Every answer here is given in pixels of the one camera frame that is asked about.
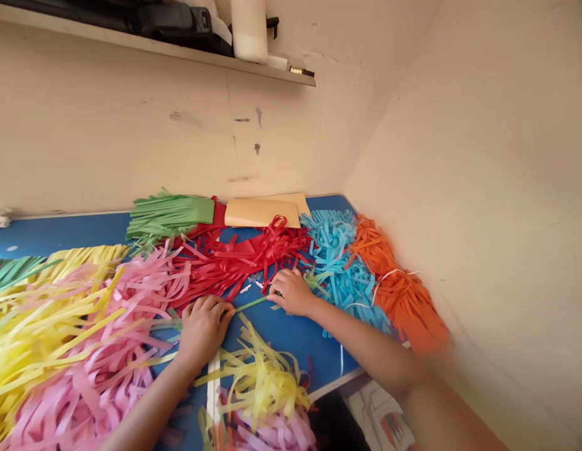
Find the tan paper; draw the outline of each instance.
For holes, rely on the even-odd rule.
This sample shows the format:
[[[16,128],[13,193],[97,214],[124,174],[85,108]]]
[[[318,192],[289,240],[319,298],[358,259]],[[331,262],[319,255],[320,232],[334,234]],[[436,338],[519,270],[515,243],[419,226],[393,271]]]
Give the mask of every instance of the tan paper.
[[[305,200],[304,193],[274,194],[271,196],[257,196],[251,198],[258,200],[280,200],[282,202],[294,202],[297,204],[297,213],[299,214],[299,217],[301,217],[302,214],[306,214],[308,217],[311,217],[311,212],[309,211],[308,203]]]
[[[267,227],[276,215],[287,218],[287,227],[301,227],[294,202],[261,199],[230,199],[224,223],[231,227]]]

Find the light blue paper strip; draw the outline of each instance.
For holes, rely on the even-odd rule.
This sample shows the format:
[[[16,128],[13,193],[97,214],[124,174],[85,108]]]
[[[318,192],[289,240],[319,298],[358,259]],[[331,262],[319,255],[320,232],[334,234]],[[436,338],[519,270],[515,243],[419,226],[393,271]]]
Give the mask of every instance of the light blue paper strip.
[[[374,275],[361,258],[354,259],[345,269],[351,257],[348,248],[357,231],[356,217],[349,210],[316,210],[312,211],[312,218],[303,216],[301,223],[310,229],[313,238],[310,252],[316,261],[314,274],[332,273],[322,277],[322,281],[328,283],[326,288],[330,295],[324,296],[320,291],[314,293],[388,334],[387,316],[372,303]],[[330,337],[327,331],[322,335]]]

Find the wall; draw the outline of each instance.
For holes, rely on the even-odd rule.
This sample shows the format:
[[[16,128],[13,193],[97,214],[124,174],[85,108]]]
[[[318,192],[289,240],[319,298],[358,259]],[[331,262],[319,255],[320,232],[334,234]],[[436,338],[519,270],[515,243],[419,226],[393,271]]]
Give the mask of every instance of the wall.
[[[582,448],[582,1],[444,3],[346,193],[510,448]]]
[[[438,5],[269,1],[271,50],[302,57],[315,89],[0,23],[0,206],[339,192]]]

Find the right hand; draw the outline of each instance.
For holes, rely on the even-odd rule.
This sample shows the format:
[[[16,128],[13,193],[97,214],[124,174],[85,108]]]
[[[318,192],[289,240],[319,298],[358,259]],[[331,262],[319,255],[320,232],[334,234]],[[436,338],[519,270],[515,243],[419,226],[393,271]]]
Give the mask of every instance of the right hand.
[[[299,269],[281,269],[272,279],[268,301],[280,305],[287,314],[309,316],[313,307],[322,299],[309,290]]]
[[[175,361],[195,376],[222,345],[236,310],[219,296],[204,296],[182,312],[180,348]]]

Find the blue table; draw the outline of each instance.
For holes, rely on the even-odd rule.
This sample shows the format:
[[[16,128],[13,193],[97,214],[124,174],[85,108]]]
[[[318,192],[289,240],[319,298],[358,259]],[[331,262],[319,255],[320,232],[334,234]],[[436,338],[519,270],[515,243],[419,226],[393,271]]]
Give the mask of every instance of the blue table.
[[[307,199],[311,210],[351,210],[351,204],[344,196],[331,195],[311,197]],[[66,217],[50,217],[45,219],[28,219],[14,221],[7,229],[0,229],[0,258],[19,258],[24,256],[48,256],[52,252],[73,247],[90,247],[104,244],[125,243],[125,232],[130,222],[128,213],[74,215]],[[226,229],[221,241],[228,242],[238,234],[238,241],[254,237],[255,229]],[[8,248],[17,246],[13,251]],[[258,273],[258,281],[263,283],[263,271]],[[242,306],[260,298],[260,288],[251,281],[248,291],[238,295],[235,306]],[[253,323],[256,331],[270,342],[277,351],[292,353],[299,361],[301,370],[308,370],[307,355],[313,363],[310,397],[323,395],[336,388],[340,380],[350,380],[360,374],[357,362],[344,351],[343,374],[341,374],[341,354],[339,343],[332,338],[322,337],[322,328],[306,318],[287,316],[282,309],[274,311],[272,303],[266,301],[246,309],[247,318]],[[236,339],[240,336],[241,320],[234,318],[224,341],[223,348],[229,351],[240,348]],[[159,338],[168,338],[173,331],[157,331]],[[159,374],[166,364],[155,366],[155,375]],[[223,386],[229,386],[230,381],[223,380]],[[170,421],[170,425],[185,431],[182,449],[201,449],[202,440],[197,423],[199,407],[205,404],[207,387],[194,388],[190,392],[190,402],[193,412]],[[161,443],[157,449],[167,449]]]

